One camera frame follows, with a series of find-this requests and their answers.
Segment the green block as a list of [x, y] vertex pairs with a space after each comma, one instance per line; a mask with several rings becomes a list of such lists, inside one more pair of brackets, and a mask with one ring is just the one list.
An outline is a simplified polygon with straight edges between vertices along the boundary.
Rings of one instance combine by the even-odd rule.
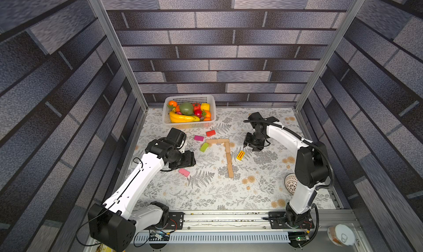
[[207, 148], [209, 147], [208, 143], [204, 143], [201, 147], [200, 147], [200, 152], [205, 152], [207, 150]]

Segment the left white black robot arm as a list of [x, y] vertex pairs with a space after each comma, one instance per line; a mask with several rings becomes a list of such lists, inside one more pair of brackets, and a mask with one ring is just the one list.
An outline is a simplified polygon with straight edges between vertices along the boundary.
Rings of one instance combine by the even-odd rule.
[[123, 252], [144, 230], [161, 232], [169, 227], [175, 232], [183, 228], [182, 218], [171, 215], [169, 207], [160, 202], [151, 202], [139, 211], [134, 208], [159, 172], [172, 172], [196, 164], [194, 153], [185, 149], [186, 139], [183, 131], [171, 128], [166, 137], [152, 140], [119, 189], [103, 204], [94, 204], [89, 209], [86, 225], [95, 241], [94, 247], [104, 245], [115, 252]]

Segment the green toy mango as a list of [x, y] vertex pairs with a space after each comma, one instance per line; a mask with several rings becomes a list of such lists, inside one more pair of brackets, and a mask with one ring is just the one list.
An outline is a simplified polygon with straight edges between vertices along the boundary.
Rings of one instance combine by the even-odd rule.
[[183, 102], [179, 104], [180, 112], [184, 115], [193, 115], [193, 105], [189, 102]]

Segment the yellow block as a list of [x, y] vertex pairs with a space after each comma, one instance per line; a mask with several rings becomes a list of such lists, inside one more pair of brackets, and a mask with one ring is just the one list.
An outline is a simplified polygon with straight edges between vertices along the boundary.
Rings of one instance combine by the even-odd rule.
[[238, 153], [238, 155], [237, 155], [236, 159], [237, 159], [238, 161], [242, 161], [242, 160], [243, 160], [243, 158], [244, 158], [244, 156], [245, 156], [245, 152], [241, 150], [241, 151]]

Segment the red toy fruit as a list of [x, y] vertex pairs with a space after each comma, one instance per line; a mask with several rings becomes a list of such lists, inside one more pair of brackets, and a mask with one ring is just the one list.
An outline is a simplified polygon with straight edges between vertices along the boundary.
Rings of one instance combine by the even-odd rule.
[[193, 114], [199, 118], [202, 117], [203, 111], [200, 103], [193, 103]]

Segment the pink block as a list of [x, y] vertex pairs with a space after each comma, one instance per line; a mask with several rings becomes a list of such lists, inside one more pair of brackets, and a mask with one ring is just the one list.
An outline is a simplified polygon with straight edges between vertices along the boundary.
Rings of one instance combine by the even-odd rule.
[[178, 172], [186, 178], [188, 178], [190, 176], [190, 172], [188, 170], [184, 169], [184, 168], [179, 169]]

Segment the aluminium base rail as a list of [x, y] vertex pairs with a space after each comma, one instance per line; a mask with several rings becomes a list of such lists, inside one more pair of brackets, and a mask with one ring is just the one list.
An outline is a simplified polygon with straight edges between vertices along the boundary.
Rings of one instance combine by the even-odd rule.
[[[283, 238], [288, 230], [271, 229], [263, 217], [264, 210], [185, 211], [183, 228], [171, 236], [167, 244], [144, 243], [142, 232], [126, 249], [128, 252], [293, 252]], [[330, 241], [327, 230], [344, 224], [354, 233], [352, 246], [337, 246]], [[304, 252], [370, 252], [372, 248], [352, 210], [322, 209], [319, 211], [317, 236]]]

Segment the yellow toy banana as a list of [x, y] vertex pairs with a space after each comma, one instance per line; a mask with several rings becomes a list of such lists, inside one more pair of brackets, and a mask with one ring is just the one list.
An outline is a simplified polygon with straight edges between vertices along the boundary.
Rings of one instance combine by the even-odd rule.
[[191, 123], [199, 122], [200, 118], [197, 116], [187, 116], [184, 114], [178, 114], [173, 111], [169, 113], [171, 123]]

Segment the natural wood block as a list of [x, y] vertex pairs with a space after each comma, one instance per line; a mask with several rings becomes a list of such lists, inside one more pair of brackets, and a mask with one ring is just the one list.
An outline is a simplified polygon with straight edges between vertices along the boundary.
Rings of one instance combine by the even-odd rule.
[[217, 140], [217, 144], [222, 144], [222, 143], [229, 143], [230, 140], [229, 139], [218, 139]]
[[233, 178], [234, 177], [234, 172], [233, 172], [232, 165], [227, 165], [227, 168], [228, 168], [228, 177], [229, 178]]
[[207, 139], [206, 143], [208, 143], [208, 144], [218, 144], [219, 139]]

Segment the white plastic basket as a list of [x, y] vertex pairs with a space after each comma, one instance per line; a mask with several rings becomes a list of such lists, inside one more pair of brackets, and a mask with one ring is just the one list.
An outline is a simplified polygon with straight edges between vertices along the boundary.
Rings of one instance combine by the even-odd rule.
[[210, 127], [217, 120], [215, 99], [212, 95], [185, 95], [166, 98], [163, 123], [186, 129]]

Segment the orange toy fruit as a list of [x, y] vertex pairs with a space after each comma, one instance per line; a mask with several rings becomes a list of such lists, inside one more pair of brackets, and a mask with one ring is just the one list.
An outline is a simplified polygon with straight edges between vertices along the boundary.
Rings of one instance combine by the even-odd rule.
[[170, 108], [176, 108], [178, 106], [178, 103], [176, 101], [169, 101], [167, 104]]

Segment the yellow toy pepper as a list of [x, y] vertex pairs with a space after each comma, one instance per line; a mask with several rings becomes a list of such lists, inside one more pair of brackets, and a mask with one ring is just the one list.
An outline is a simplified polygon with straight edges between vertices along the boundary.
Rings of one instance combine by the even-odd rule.
[[211, 105], [209, 103], [202, 103], [200, 109], [202, 111], [210, 111]]

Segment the wood block marked 71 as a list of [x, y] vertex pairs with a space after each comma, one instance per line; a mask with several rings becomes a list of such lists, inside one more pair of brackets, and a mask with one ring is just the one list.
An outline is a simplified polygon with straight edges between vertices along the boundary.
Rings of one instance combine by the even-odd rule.
[[228, 166], [232, 165], [231, 153], [226, 153], [226, 159], [228, 162]]

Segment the white perforated bowl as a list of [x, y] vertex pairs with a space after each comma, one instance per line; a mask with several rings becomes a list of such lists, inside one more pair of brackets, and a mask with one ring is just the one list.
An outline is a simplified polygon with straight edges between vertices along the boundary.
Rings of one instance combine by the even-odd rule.
[[287, 175], [284, 179], [285, 189], [291, 194], [294, 195], [298, 180], [294, 173]]

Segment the red block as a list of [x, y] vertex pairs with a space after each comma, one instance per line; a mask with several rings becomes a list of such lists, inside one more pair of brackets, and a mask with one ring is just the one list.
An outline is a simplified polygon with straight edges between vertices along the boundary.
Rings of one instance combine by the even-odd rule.
[[206, 132], [206, 136], [207, 136], [207, 137], [209, 137], [209, 136], [214, 136], [214, 135], [216, 135], [216, 131], [215, 131], [215, 130], [211, 130], [211, 131], [207, 131], [207, 132]]

